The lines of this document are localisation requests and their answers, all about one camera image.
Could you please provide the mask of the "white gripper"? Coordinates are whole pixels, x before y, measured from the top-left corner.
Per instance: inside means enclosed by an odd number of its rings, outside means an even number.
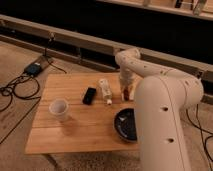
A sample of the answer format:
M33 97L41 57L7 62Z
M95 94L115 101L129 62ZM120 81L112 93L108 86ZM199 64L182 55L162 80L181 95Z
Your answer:
M129 69L120 69L119 81L122 91L131 90L134 83L134 73Z

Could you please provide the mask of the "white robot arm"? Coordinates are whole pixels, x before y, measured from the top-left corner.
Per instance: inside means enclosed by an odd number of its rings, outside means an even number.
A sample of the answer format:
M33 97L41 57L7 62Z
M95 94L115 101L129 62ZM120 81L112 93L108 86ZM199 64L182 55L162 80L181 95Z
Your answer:
M118 52L120 85L142 77L134 92L134 114L141 171L192 171L180 111L198 104L204 94L201 80L179 69L147 62L140 51Z

